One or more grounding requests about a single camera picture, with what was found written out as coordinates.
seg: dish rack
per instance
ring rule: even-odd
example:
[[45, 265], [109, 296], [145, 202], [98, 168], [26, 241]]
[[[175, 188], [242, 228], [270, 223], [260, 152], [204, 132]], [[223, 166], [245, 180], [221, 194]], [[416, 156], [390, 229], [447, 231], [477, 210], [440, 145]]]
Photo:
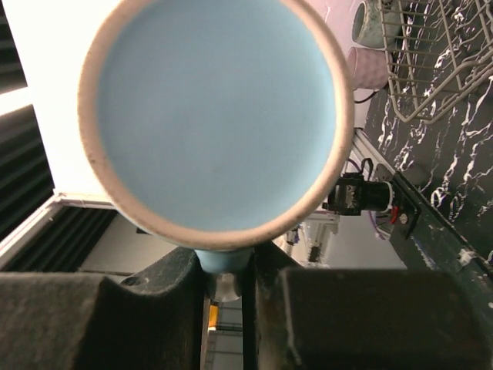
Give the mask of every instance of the dish rack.
[[[470, 94], [489, 93], [492, 0], [393, 0], [398, 6], [391, 10], [389, 0], [378, 1], [389, 94], [399, 119], [432, 124]], [[396, 25], [386, 22], [385, 12], [400, 13], [397, 38], [385, 34], [386, 25]]]

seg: light blue mug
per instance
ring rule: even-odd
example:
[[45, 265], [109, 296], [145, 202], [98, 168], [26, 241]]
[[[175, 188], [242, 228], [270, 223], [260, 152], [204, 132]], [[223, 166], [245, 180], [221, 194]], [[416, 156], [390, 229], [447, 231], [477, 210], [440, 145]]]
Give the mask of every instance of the light blue mug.
[[350, 151], [354, 104], [339, 45], [302, 0], [204, 5], [123, 0], [83, 64], [79, 129], [122, 214], [226, 252], [322, 202]]

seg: mug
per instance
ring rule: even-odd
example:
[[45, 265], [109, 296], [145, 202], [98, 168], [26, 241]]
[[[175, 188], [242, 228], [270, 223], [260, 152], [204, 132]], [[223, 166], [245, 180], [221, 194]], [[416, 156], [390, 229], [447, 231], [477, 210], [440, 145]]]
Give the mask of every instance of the mug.
[[387, 58], [384, 51], [353, 47], [347, 54], [347, 67], [354, 90], [379, 90], [388, 83]]
[[[385, 35], [380, 15], [382, 6], [388, 8], [383, 16]], [[372, 49], [385, 47], [384, 38], [387, 44], [393, 42], [402, 30], [400, 6], [403, 8], [405, 4], [399, 5], [399, 0], [363, 0], [354, 15], [353, 41]]]
[[117, 5], [82, 65], [79, 132], [120, 213], [226, 252], [318, 207], [348, 158], [354, 104], [337, 40], [304, 0], [202, 3]]

